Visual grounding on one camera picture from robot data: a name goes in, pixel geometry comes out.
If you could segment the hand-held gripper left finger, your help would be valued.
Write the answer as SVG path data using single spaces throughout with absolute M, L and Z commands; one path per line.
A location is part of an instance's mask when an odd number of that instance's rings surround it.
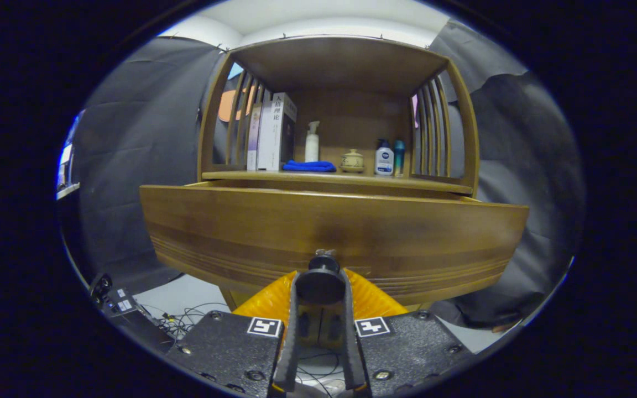
M 234 312 L 211 311 L 166 354 L 175 368 L 231 396 L 285 396 L 298 363 L 296 271 Z

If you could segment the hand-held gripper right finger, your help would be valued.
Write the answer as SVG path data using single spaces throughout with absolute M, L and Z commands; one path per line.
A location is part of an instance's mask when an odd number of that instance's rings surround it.
M 352 396 L 431 396 L 476 364 L 475 353 L 428 310 L 409 312 L 374 283 L 343 270 L 343 368 Z

